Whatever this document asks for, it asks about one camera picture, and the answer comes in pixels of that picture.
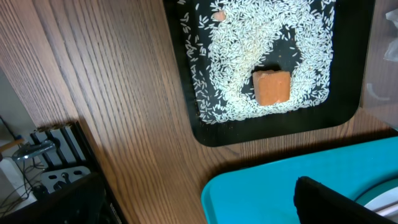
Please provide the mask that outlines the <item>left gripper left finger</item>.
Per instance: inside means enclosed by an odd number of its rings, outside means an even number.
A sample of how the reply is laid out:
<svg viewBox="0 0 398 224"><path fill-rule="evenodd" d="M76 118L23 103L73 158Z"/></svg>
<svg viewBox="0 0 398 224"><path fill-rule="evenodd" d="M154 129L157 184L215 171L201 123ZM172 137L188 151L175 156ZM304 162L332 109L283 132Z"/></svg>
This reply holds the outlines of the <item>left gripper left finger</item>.
<svg viewBox="0 0 398 224"><path fill-rule="evenodd" d="M92 173L1 218L1 224L100 223L105 201L101 176Z"/></svg>

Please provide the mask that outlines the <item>rice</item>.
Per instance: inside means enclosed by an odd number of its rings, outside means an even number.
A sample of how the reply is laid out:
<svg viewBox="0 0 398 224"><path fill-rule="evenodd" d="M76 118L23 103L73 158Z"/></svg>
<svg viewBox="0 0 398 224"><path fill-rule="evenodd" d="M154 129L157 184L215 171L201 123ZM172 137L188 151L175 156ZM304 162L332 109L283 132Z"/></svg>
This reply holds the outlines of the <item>rice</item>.
<svg viewBox="0 0 398 224"><path fill-rule="evenodd" d="M317 106L329 95L333 60L334 1L248 0L209 1L211 15L199 18L198 28L208 31L210 43L195 36L187 44L188 57L207 58L206 67L215 96L209 106L208 87L200 86L200 118L206 124L242 121L269 114L287 113ZM223 10L226 19L212 18ZM256 70L290 72L290 99L260 106L254 95L252 74Z"/></svg>

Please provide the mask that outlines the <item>orange food cube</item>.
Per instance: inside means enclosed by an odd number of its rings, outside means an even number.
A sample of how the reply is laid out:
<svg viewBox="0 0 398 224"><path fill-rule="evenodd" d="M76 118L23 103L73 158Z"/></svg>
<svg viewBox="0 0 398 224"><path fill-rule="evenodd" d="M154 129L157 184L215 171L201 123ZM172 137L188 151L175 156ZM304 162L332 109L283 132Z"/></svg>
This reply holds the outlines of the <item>orange food cube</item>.
<svg viewBox="0 0 398 224"><path fill-rule="evenodd" d="M290 72L257 71L252 74L254 95L260 106L283 103L290 99Z"/></svg>

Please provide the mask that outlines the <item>white napkin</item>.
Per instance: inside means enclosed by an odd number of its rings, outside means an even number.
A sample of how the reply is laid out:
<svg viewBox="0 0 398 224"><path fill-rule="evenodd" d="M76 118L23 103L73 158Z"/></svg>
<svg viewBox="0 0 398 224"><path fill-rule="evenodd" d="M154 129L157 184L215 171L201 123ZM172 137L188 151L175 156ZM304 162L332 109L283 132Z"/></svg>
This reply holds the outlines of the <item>white napkin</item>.
<svg viewBox="0 0 398 224"><path fill-rule="evenodd" d="M389 22L389 38L391 41L384 54L384 59L397 62L397 9L387 12L386 19Z"/></svg>

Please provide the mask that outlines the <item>grey-green plate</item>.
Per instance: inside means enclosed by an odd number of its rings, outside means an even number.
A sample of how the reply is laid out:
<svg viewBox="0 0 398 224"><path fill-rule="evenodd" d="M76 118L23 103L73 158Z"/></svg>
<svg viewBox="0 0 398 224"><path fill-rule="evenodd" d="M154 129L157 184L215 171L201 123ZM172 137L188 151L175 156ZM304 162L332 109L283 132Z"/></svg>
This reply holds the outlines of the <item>grey-green plate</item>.
<svg viewBox="0 0 398 224"><path fill-rule="evenodd" d="M383 211L382 216L397 223L397 179L371 187L355 202L376 213Z"/></svg>

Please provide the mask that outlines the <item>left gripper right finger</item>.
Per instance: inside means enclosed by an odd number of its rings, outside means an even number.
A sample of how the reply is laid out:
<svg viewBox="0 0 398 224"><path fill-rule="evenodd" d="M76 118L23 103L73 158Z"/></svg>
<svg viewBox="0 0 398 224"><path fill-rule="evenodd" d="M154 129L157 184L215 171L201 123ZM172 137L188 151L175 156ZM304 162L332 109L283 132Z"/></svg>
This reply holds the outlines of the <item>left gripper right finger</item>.
<svg viewBox="0 0 398 224"><path fill-rule="evenodd" d="M394 224L306 176L296 181L294 205L301 224Z"/></svg>

